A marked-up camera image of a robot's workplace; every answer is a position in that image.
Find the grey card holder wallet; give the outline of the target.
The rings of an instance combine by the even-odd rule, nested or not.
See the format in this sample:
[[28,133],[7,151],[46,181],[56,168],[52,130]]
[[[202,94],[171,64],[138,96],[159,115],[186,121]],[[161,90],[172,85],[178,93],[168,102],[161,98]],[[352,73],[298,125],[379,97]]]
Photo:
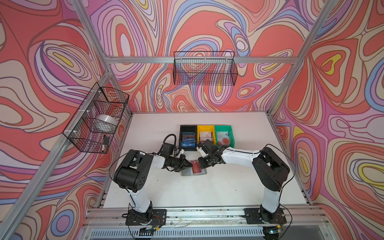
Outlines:
[[201,165],[200,165],[198,160],[191,161],[191,164],[192,164],[191,168],[188,168],[188,169],[185,169],[185,170],[181,171],[181,175],[183,177],[186,177],[186,176],[199,176],[199,175],[206,175],[207,174],[207,170],[201,168]]

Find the red credit card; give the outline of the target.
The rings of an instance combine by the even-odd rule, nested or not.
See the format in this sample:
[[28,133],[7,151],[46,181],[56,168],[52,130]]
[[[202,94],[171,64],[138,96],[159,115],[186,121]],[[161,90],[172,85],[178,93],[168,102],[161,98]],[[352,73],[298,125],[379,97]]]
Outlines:
[[193,167],[192,167],[192,173],[193,173],[193,175],[202,175],[202,174],[205,173],[205,172],[203,171],[203,169],[201,169],[198,160],[196,160],[196,161],[191,161],[191,163],[193,164]]

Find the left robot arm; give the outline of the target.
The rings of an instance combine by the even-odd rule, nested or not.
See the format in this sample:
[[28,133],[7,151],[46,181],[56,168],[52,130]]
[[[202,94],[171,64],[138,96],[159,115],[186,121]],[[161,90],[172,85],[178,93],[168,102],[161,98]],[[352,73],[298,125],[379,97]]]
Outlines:
[[147,213],[152,206],[143,187],[151,169],[165,169],[171,172],[181,172],[192,168],[186,156],[173,156],[167,152],[149,154],[138,150],[128,151],[114,172],[113,181],[122,189],[128,191],[137,213]]

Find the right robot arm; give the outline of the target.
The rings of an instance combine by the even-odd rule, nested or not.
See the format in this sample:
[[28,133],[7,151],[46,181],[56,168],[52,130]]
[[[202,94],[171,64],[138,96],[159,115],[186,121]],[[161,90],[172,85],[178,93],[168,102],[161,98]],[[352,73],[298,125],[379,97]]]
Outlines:
[[260,151],[238,150],[228,146],[217,147],[206,140],[198,143],[197,151],[201,154],[199,164],[202,169],[218,164],[236,164],[253,168],[265,187],[261,209],[274,214],[280,206],[284,183],[287,181],[289,166],[269,147]]

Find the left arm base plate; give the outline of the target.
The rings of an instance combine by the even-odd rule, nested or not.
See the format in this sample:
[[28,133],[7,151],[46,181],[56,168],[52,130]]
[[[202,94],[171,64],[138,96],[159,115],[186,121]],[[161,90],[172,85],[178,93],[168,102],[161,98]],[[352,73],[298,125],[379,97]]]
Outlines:
[[162,226],[166,224],[167,210],[148,209],[146,213],[129,210],[123,216],[126,219],[126,226]]

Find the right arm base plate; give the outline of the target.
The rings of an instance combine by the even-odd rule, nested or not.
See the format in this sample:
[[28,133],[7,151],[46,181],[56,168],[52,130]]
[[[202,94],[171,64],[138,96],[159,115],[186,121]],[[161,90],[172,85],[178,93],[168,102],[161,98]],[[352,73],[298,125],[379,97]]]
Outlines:
[[284,211],[278,208],[275,213],[270,213],[263,208],[245,208],[244,214],[247,224],[267,224],[267,225],[284,225],[287,223]]

